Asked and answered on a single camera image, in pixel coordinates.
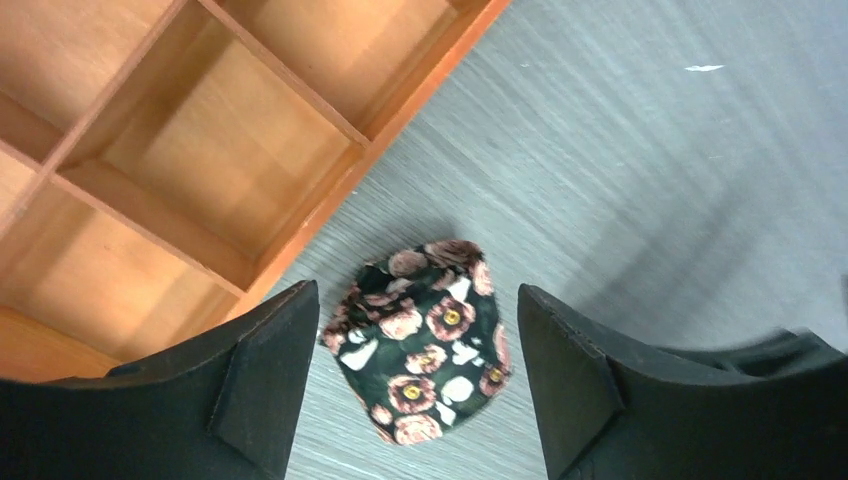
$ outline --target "wooden shelf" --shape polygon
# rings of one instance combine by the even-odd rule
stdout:
[[[460,18],[457,7],[467,6],[447,0],[221,0],[220,3],[297,76],[371,138],[380,128],[369,123]],[[475,3],[479,8],[485,4],[465,3]]]
[[[97,375],[254,307],[508,3],[4,7],[0,366]]]
[[[0,307],[0,352],[0,377],[19,382],[102,377],[120,364],[8,307]]]
[[[0,241],[0,271],[6,306],[122,361],[191,337],[236,300],[205,273],[49,185]]]
[[[26,0],[0,15],[0,138],[44,160],[171,3]],[[36,126],[34,131],[16,125]]]

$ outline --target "wooden compartment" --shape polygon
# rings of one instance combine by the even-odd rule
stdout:
[[[5,307],[122,361],[191,337],[236,300],[55,186],[0,241],[0,271]]]
[[[0,139],[43,161],[171,0],[0,0]]]
[[[0,0],[0,376],[256,306],[508,3]]]
[[[238,289],[304,197],[353,160],[351,139],[197,3],[126,85],[60,173]]]
[[[218,0],[368,138],[492,2]]]
[[[0,377],[19,382],[102,377],[120,364],[9,307],[0,307],[0,352]]]

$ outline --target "white speck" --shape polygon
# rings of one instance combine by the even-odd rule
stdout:
[[[471,288],[471,280],[467,277],[461,277],[456,281],[453,285],[447,288],[447,291],[450,292],[451,296],[460,302],[464,302],[465,298],[468,296],[468,289]]]
[[[719,68],[724,68],[724,65],[692,65],[691,67],[686,67],[686,70],[690,72],[712,72]]]
[[[469,360],[472,360],[478,356],[480,356],[480,351],[476,348],[469,347],[468,345],[462,343],[459,340],[455,340],[453,345],[454,355],[451,358],[454,365],[465,365]]]
[[[351,330],[347,334],[347,339],[350,341],[350,343],[355,343],[359,345],[360,343],[365,342],[365,335],[363,335],[360,330]]]
[[[339,361],[348,366],[351,370],[360,371],[371,360],[374,352],[377,350],[377,339],[373,339],[366,343],[365,346],[355,352],[347,352],[339,356]]]
[[[464,402],[474,392],[474,385],[465,377],[454,377],[442,387],[442,403]]]
[[[448,408],[442,402],[436,402],[436,410],[439,411],[439,416],[442,418],[442,421],[445,422],[445,425],[453,425],[453,421],[456,420],[456,412]]]

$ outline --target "floral pattern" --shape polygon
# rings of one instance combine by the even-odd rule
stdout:
[[[486,262],[479,260],[469,269],[471,273],[472,285],[477,295],[484,297],[495,293],[495,288],[492,286],[492,279],[489,276],[489,266]]]
[[[412,445],[442,436],[439,422],[429,415],[401,417],[395,422],[395,428],[395,441],[398,445]]]
[[[327,348],[330,349],[330,353],[333,356],[339,354],[339,349],[342,347],[342,344],[345,343],[346,337],[344,334],[333,331],[325,331],[324,332],[324,344]]]
[[[427,312],[427,326],[439,340],[452,342],[468,331],[474,316],[474,307],[448,296]]]
[[[504,366],[507,370],[512,366],[512,362],[509,357],[509,346],[506,343],[506,329],[502,324],[498,324],[495,327],[495,335],[492,339],[495,344],[495,353],[498,356],[498,361],[501,362],[501,365]]]
[[[371,409],[371,418],[380,425],[389,425],[394,419],[392,412],[382,405],[374,405]]]
[[[507,373],[500,365],[487,368],[480,378],[480,391],[483,395],[492,397],[503,390],[508,381]]]
[[[427,345],[424,353],[411,353],[406,356],[406,369],[409,373],[421,375],[433,373],[447,360],[445,349],[438,345]]]
[[[442,277],[439,278],[439,280],[434,283],[433,286],[430,288],[432,288],[433,290],[445,290],[446,288],[456,283],[456,279],[456,272],[451,269],[447,269],[445,270],[445,273],[442,275]]]
[[[418,332],[421,328],[421,314],[418,310],[404,310],[380,320],[380,330],[392,340],[403,340]]]
[[[389,380],[389,401],[400,413],[429,410],[436,403],[435,384],[426,377],[398,375]]]
[[[439,267],[457,265],[467,267],[483,252],[476,244],[466,240],[444,240],[424,246],[427,258]]]
[[[319,342],[377,435],[394,445],[461,426],[511,375],[489,264],[465,240],[419,245],[363,267]]]
[[[398,278],[406,277],[426,267],[427,264],[427,257],[423,253],[403,250],[389,259],[389,273]]]

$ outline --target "gray floor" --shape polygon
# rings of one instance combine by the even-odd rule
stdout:
[[[319,349],[287,478],[543,478],[522,282],[648,342],[803,326],[848,349],[845,18],[838,0],[515,0],[277,288],[315,278],[326,311],[367,259],[477,241],[517,375],[462,430],[390,447]],[[705,65],[724,67],[686,69]]]

